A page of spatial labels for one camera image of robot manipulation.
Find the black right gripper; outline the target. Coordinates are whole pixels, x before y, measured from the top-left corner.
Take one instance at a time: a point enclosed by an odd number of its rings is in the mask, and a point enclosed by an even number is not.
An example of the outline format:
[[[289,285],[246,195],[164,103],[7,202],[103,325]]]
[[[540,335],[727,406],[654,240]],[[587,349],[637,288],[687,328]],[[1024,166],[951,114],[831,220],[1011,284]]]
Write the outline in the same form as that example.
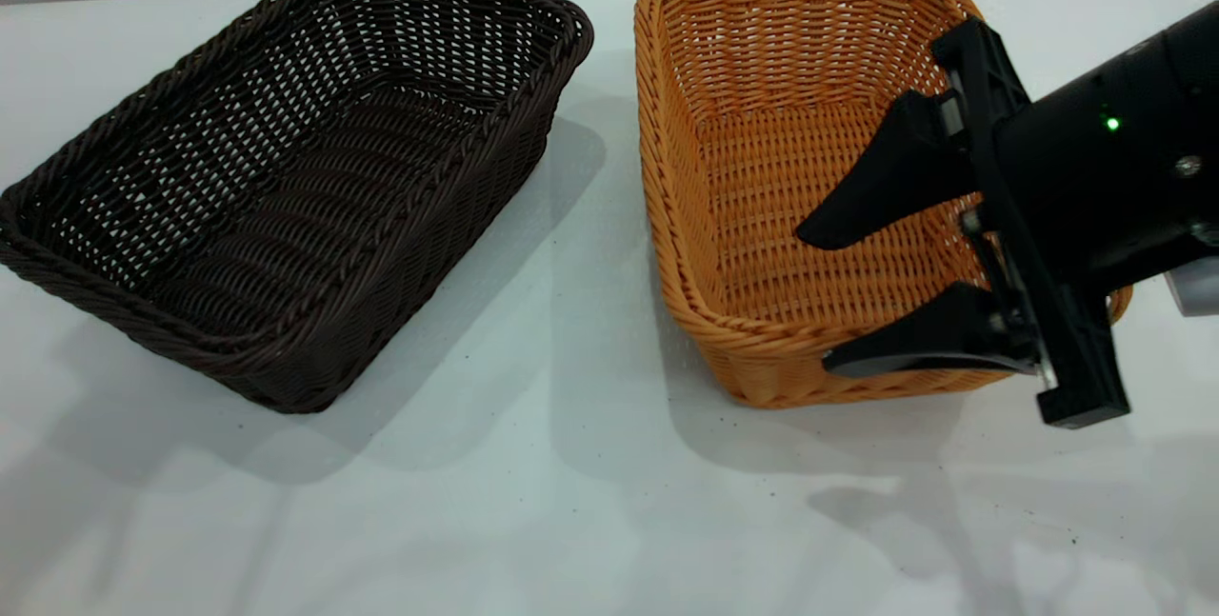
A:
[[[1154,34],[1031,101],[997,30],[967,20],[933,44],[956,91],[904,91],[852,170],[797,229],[807,246],[855,246],[972,192],[1003,274],[996,293],[953,283],[833,348],[828,373],[998,370],[1046,381],[1045,424],[1079,429],[1130,412],[1109,296],[1167,268],[1174,239],[1168,134],[1174,67]]]

